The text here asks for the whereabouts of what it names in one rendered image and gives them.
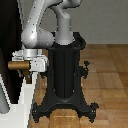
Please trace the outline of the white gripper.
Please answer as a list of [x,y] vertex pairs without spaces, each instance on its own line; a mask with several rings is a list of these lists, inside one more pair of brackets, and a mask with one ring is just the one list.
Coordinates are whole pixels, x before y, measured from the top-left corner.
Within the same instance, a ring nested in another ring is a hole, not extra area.
[[30,72],[45,72],[48,58],[42,54],[41,49],[22,49],[12,53],[13,61],[29,61]]

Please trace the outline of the brown door handle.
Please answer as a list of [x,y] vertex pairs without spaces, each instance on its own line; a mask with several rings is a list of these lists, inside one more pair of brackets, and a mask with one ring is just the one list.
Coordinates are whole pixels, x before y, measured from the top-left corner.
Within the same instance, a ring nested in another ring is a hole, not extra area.
[[10,70],[28,70],[30,64],[28,61],[9,61],[8,68]]

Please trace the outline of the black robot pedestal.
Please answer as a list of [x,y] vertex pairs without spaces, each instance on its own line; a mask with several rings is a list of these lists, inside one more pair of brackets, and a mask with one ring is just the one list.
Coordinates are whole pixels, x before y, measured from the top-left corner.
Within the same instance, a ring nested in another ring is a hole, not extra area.
[[80,51],[85,48],[86,42],[78,32],[73,33],[75,40],[69,45],[54,43],[48,48],[49,65],[41,77],[47,77],[47,89],[40,105],[33,104],[32,116],[36,123],[39,118],[50,114],[56,109],[73,109],[78,117],[86,116],[91,123],[96,117],[97,103],[88,105],[85,101],[81,78],[86,79],[89,65],[80,66]]

